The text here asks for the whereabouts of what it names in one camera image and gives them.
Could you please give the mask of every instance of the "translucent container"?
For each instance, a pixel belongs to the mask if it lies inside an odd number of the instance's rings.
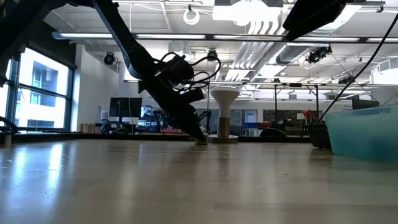
[[[325,116],[334,154],[398,161],[398,105]]]

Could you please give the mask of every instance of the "table surface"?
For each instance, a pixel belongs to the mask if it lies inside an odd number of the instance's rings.
[[[398,165],[310,144],[0,148],[0,223],[397,223]]]

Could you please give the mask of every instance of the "computer monitor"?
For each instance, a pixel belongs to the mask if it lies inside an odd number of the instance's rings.
[[[122,122],[122,118],[139,118],[141,104],[142,98],[111,98],[109,116],[119,117],[119,122]]]
[[[352,99],[353,101],[353,110],[372,108],[379,106],[379,102],[373,100],[358,100]]]

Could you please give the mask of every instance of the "robotic arm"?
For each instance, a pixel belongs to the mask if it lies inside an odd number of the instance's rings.
[[[118,13],[118,3],[113,3],[112,0],[20,0],[16,8],[0,20],[0,30],[7,31],[0,44],[0,86],[6,81],[8,60],[29,41],[29,34],[36,24],[51,10],[67,3],[97,10],[121,49],[129,73],[140,79],[140,91],[147,90],[159,106],[174,117],[174,122],[182,131],[204,141],[205,137],[194,114],[195,109],[190,105],[203,99],[203,94],[195,88],[184,94],[173,89],[179,83],[191,80],[195,76],[192,66],[178,55],[168,62],[152,58],[133,38]]]

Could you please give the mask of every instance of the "cone-shaped object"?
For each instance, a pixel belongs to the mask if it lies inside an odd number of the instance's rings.
[[[211,95],[216,100],[220,111],[217,136],[219,138],[228,138],[229,108],[232,102],[239,96],[239,90],[229,86],[219,86],[211,90]]]

